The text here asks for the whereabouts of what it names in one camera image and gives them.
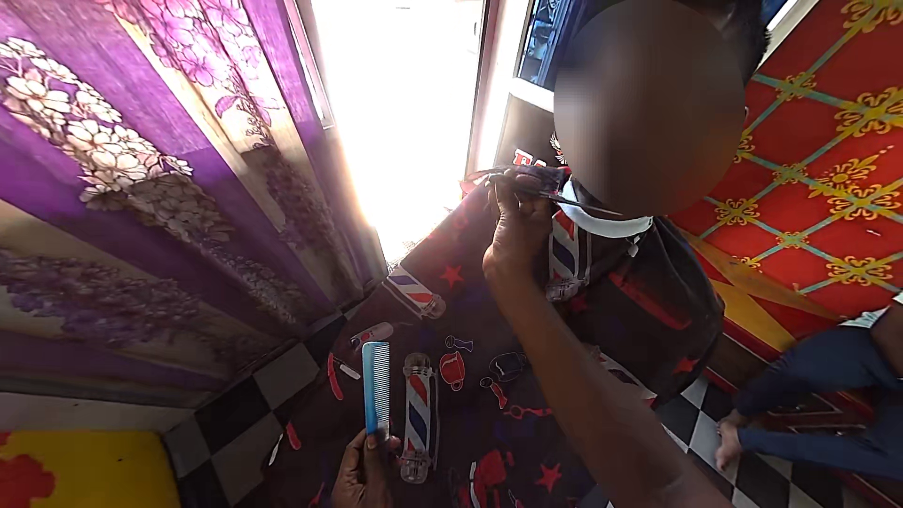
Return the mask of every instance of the white collar strip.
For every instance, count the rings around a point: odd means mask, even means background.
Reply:
[[[571,201],[577,201],[577,194],[573,191],[573,182],[568,180],[562,189],[562,197]],[[588,232],[605,238],[627,238],[648,230],[652,226],[652,217],[639,217],[627,221],[609,221],[599,219],[587,213],[583,208],[572,204],[558,203],[564,215],[567,215],[574,224],[584,228]]]

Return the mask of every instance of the bare foot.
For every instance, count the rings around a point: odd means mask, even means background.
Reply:
[[[736,409],[732,410],[731,414],[722,418],[718,423],[720,425],[726,421],[732,423],[733,426],[737,428],[746,427],[746,424],[749,423],[749,419],[741,415]]]
[[[740,446],[740,438],[737,436],[737,426],[733,421],[723,419],[719,424],[721,434],[721,446],[715,450],[715,465],[724,471],[724,468],[740,456],[743,447]]]

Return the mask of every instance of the hand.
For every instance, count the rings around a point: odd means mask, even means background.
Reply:
[[[395,450],[401,440],[392,436],[388,448]],[[392,508],[389,492],[388,454],[386,447],[374,434],[361,430],[345,447],[339,475],[332,487],[334,508]]]
[[[552,231],[549,200],[537,196],[518,196],[512,188],[519,185],[538,186],[527,174],[509,169],[491,181],[489,206],[497,220],[492,244],[483,255],[483,273],[490,288],[533,279],[533,259],[548,242]]]

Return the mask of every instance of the red patterned wall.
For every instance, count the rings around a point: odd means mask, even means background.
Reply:
[[[723,181],[679,226],[838,315],[903,286],[903,11],[822,0],[747,87]]]

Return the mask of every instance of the white flower pattern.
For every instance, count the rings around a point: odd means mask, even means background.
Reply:
[[[221,247],[233,230],[216,201],[191,180],[187,161],[160,152],[91,85],[31,42],[0,42],[2,105],[17,120],[79,163],[88,208],[129,210],[215,259],[242,280],[261,307],[287,324],[312,306],[295,284]]]

